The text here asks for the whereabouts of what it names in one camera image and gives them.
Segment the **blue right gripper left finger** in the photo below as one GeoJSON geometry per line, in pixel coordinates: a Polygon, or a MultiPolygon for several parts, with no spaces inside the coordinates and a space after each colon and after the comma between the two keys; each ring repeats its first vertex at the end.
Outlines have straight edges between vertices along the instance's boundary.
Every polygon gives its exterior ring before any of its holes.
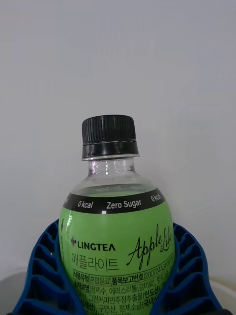
{"type": "Polygon", "coordinates": [[[14,315],[84,315],[85,310],[62,266],[59,221],[39,237],[28,263],[26,280],[14,315]]]}

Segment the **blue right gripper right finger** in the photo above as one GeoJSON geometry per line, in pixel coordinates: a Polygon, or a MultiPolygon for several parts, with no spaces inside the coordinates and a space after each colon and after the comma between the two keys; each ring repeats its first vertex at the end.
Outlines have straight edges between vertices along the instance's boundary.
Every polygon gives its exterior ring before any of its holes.
{"type": "Polygon", "coordinates": [[[174,224],[176,259],[152,315],[206,315],[223,310],[211,289],[205,252],[184,227],[174,224]]]}

